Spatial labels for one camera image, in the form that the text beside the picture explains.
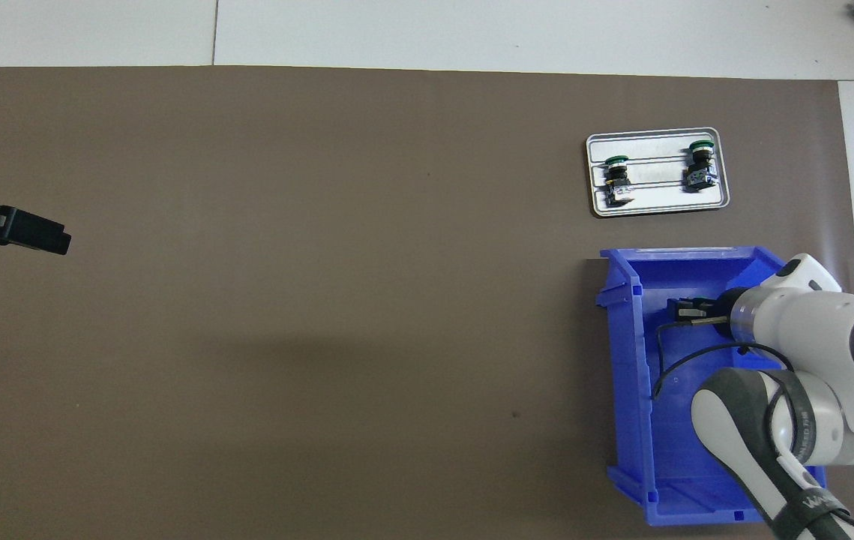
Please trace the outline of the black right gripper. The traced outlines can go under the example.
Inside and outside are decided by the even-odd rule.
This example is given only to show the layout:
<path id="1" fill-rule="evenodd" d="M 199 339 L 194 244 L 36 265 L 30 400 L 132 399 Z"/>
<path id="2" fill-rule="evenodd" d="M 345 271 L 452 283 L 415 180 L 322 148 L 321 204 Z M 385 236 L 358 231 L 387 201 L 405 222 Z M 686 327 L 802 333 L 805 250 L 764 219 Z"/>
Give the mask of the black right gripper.
<path id="1" fill-rule="evenodd" d="M 725 291 L 717 298 L 669 298 L 667 307 L 681 312 L 681 324 L 715 326 L 719 335 L 733 336 L 730 317 L 738 300 L 739 291 Z"/>

